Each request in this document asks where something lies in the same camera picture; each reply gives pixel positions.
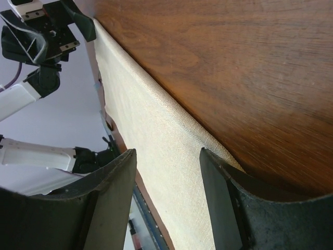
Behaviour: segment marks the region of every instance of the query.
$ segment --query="black plastic part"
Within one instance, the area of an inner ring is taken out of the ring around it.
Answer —
[[[96,153],[88,148],[75,148],[75,164],[73,173],[91,173],[103,166],[98,166]]]
[[[41,66],[38,70],[30,73],[25,81],[41,95],[41,98],[55,92],[60,87],[60,78],[56,66],[45,67]]]
[[[131,235],[135,235],[136,231],[135,231],[132,220],[129,220],[129,224],[130,224],[130,233],[131,233]]]
[[[0,16],[33,63],[41,64],[47,60],[49,43],[44,34],[21,22],[11,10],[0,12]]]
[[[97,153],[96,162],[98,166],[105,166],[107,163],[116,158],[114,151],[110,148],[107,150],[103,150]]]
[[[63,54],[75,51],[75,47],[65,51],[61,49],[64,45],[77,42],[77,39],[68,26],[57,26],[56,23],[53,22],[53,18],[51,16],[41,16],[25,22],[27,25],[43,34],[46,43],[48,44],[45,61],[61,57]]]
[[[61,61],[69,61],[69,54],[67,54],[67,55],[63,55],[63,56],[61,57]]]
[[[57,29],[66,28],[68,25],[74,23],[60,1],[44,4],[43,9],[49,16],[53,26]]]
[[[109,148],[112,150],[113,154],[115,156],[121,155],[121,152],[118,148],[118,145],[116,144],[116,141],[112,138],[111,135],[108,135],[109,140],[105,138],[105,141],[108,143]]]
[[[309,198],[279,190],[207,149],[200,164],[216,249],[333,248],[333,195]],[[230,209],[236,220],[225,216]],[[229,245],[233,237],[241,238],[240,247],[239,240]]]
[[[15,6],[21,5],[21,4],[28,4],[31,3],[33,0],[11,0],[12,4]]]
[[[23,48],[17,42],[9,27],[3,26],[1,32],[2,55],[10,60],[26,63],[30,61]]]
[[[136,151],[49,195],[0,188],[1,249],[122,249],[136,174]]]
[[[91,18],[82,14],[73,0],[60,0],[67,13],[71,16],[76,26],[81,31],[83,37],[87,42],[96,39],[95,25]]]

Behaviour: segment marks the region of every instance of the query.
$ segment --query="folded fabric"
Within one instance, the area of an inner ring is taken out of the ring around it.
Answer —
[[[127,148],[137,150],[138,171],[175,249],[215,249],[200,150],[240,165],[96,20],[95,26],[106,112]]]

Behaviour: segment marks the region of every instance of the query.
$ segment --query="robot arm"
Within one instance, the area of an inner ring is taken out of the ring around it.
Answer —
[[[68,61],[76,50],[76,40],[68,25],[75,23],[89,42],[96,38],[92,20],[83,15],[72,0],[43,5],[39,0],[8,0],[12,10],[0,12],[3,27],[3,56],[38,66],[25,80],[0,90],[0,122],[60,86],[60,61]],[[112,146],[102,152],[87,148],[58,148],[14,141],[0,135],[0,164],[23,164],[58,168],[74,173],[90,173],[112,161]]]

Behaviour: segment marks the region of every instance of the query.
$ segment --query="brown wooden board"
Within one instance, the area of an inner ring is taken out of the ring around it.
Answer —
[[[247,173],[333,191],[333,1],[76,3]]]

